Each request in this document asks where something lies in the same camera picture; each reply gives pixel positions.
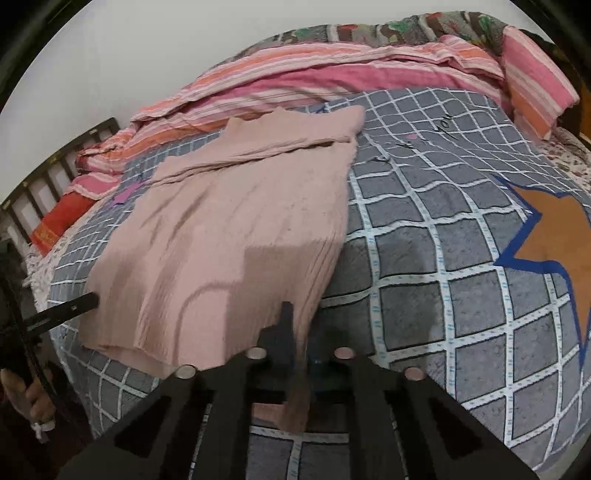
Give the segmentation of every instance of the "metal screw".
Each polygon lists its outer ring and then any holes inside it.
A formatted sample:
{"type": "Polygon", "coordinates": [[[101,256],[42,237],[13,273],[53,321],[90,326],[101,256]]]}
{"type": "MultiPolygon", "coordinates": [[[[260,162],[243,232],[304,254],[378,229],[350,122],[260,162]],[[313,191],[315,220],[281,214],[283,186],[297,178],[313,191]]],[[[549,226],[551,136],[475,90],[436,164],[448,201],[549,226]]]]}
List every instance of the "metal screw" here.
{"type": "Polygon", "coordinates": [[[348,346],[340,346],[335,350],[335,357],[339,360],[351,360],[355,357],[355,350],[348,346]]]}
{"type": "Polygon", "coordinates": [[[267,356],[267,351],[260,346],[254,346],[246,351],[246,356],[251,360],[262,360],[267,356]]]}
{"type": "Polygon", "coordinates": [[[413,382],[424,380],[425,372],[419,367],[409,367],[404,371],[404,376],[413,382]]]}
{"type": "Polygon", "coordinates": [[[183,380],[187,380],[189,378],[193,378],[197,373],[197,369],[193,365],[183,365],[179,367],[178,370],[174,373],[177,378],[181,378],[183,380]]]}

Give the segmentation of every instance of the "wooden headboard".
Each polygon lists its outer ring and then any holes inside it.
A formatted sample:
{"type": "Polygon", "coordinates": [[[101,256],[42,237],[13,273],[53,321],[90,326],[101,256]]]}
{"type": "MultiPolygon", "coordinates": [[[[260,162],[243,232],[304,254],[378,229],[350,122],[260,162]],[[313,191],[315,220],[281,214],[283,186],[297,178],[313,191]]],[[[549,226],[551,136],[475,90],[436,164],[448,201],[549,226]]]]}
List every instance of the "wooden headboard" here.
{"type": "Polygon", "coordinates": [[[77,152],[109,138],[118,130],[117,120],[109,118],[79,135],[27,175],[2,202],[2,213],[24,241],[30,243],[30,233],[60,200],[76,176],[77,152]]]}

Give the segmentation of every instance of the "pink pillow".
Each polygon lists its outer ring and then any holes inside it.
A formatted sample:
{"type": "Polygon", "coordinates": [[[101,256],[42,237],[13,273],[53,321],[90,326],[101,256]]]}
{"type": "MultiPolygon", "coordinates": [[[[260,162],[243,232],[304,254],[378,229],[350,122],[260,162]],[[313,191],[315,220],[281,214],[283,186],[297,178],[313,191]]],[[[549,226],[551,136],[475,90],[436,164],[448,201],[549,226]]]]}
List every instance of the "pink pillow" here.
{"type": "Polygon", "coordinates": [[[502,64],[515,124],[530,136],[547,139],[564,111],[579,94],[552,59],[515,27],[503,30],[502,64]]]}

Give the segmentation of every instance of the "red pillow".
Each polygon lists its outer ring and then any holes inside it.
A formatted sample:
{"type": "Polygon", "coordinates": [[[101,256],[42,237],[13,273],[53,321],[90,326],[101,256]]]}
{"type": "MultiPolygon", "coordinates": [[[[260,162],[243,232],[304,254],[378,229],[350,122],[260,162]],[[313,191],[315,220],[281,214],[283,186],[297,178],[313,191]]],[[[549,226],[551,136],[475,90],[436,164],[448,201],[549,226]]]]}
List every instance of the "red pillow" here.
{"type": "Polygon", "coordinates": [[[45,257],[60,237],[96,203],[78,192],[66,193],[33,230],[31,242],[45,257]]]}

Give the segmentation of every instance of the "pink towel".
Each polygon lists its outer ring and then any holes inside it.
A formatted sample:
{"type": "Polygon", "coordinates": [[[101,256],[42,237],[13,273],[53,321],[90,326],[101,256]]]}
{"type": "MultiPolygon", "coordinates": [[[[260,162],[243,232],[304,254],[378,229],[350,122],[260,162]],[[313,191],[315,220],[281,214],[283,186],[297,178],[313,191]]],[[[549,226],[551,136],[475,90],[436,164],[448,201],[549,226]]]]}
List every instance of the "pink towel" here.
{"type": "Polygon", "coordinates": [[[90,272],[100,307],[80,323],[83,344],[158,377],[217,367],[286,300],[303,352],[345,238],[364,113],[232,118],[218,139],[165,160],[90,272]]]}

